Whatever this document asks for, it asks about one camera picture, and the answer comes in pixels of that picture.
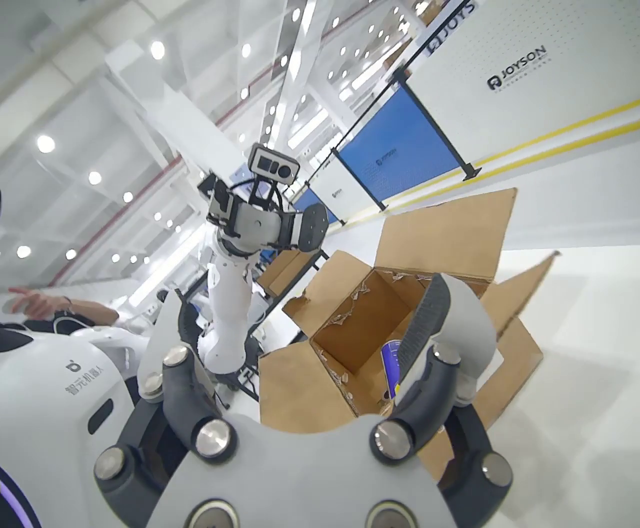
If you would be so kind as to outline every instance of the robot logo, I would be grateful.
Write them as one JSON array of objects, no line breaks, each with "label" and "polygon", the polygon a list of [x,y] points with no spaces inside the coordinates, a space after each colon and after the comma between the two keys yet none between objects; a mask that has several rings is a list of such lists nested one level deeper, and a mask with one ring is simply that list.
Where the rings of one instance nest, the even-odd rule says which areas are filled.
[{"label": "robot logo", "polygon": [[73,359],[70,359],[69,361],[70,363],[67,365],[67,369],[69,369],[71,372],[79,372],[82,369],[82,367],[75,363]]}]

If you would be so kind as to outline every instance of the blue panel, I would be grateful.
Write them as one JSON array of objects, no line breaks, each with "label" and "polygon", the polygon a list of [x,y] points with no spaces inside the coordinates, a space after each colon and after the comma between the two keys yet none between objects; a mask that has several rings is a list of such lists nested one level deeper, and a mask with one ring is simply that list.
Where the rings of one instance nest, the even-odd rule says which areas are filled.
[{"label": "blue panel", "polygon": [[402,88],[345,145],[340,155],[381,201],[458,166]]},{"label": "blue panel", "polygon": [[[293,206],[296,208],[296,211],[304,211],[308,206],[313,204],[321,204],[320,198],[311,190],[307,189],[304,193],[300,195],[300,197],[296,200],[296,203]],[[333,222],[337,222],[338,219],[333,215],[331,211],[329,212],[329,224]]]}]

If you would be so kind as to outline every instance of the joyson logo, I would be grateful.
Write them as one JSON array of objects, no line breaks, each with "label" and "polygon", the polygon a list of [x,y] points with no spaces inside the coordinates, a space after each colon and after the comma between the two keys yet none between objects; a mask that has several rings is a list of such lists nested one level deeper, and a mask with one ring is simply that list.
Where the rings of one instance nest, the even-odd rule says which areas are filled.
[{"label": "joyson logo", "polygon": [[495,92],[501,92],[511,83],[519,81],[529,72],[537,70],[542,65],[550,62],[547,49],[544,46],[535,48],[526,55],[507,66],[500,75],[493,75],[486,80],[486,84]]}]

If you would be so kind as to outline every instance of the torn cardboard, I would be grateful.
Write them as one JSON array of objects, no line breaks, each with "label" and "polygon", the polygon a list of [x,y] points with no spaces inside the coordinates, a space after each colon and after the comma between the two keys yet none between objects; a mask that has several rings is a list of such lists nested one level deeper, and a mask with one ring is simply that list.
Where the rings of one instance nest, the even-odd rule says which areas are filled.
[{"label": "torn cardboard", "polygon": [[[260,358],[262,423],[293,433],[338,427],[389,411],[380,349],[402,339],[434,273],[466,282],[495,326],[502,356],[474,403],[490,426],[520,390],[542,353],[517,315],[544,279],[555,254],[495,284],[515,189],[471,196],[385,220],[375,266],[336,252],[303,296],[284,312],[310,337]],[[450,460],[446,433],[419,456],[434,478]]]}]

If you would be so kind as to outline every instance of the metal screw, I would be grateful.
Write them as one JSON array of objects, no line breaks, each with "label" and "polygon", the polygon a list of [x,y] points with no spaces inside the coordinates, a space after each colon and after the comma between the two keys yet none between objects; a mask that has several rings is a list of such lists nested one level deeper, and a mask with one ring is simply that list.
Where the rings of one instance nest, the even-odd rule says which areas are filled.
[{"label": "metal screw", "polygon": [[494,484],[505,488],[513,480],[513,471],[505,458],[497,453],[491,452],[482,461],[482,472],[486,479]]},{"label": "metal screw", "polygon": [[379,452],[391,460],[401,460],[411,451],[411,439],[404,427],[391,420],[376,426],[373,439]]},{"label": "metal screw", "polygon": [[142,390],[148,396],[155,396],[162,391],[162,373],[152,372],[147,376]]},{"label": "metal screw", "polygon": [[366,528],[417,528],[409,510],[398,502],[381,502],[369,513]]},{"label": "metal screw", "polygon": [[185,345],[174,346],[164,357],[163,363],[167,367],[176,367],[189,355],[189,349]]},{"label": "metal screw", "polygon": [[117,477],[124,468],[124,451],[119,447],[110,447],[103,451],[93,466],[93,473],[101,481]]},{"label": "metal screw", "polygon": [[231,443],[231,428],[223,420],[214,419],[204,424],[196,437],[196,450],[205,458],[224,453]]},{"label": "metal screw", "polygon": [[452,347],[442,343],[433,345],[433,355],[447,365],[457,365],[460,363],[460,354]]},{"label": "metal screw", "polygon": [[222,500],[210,500],[191,515],[188,528],[237,528],[240,526],[236,511]]}]

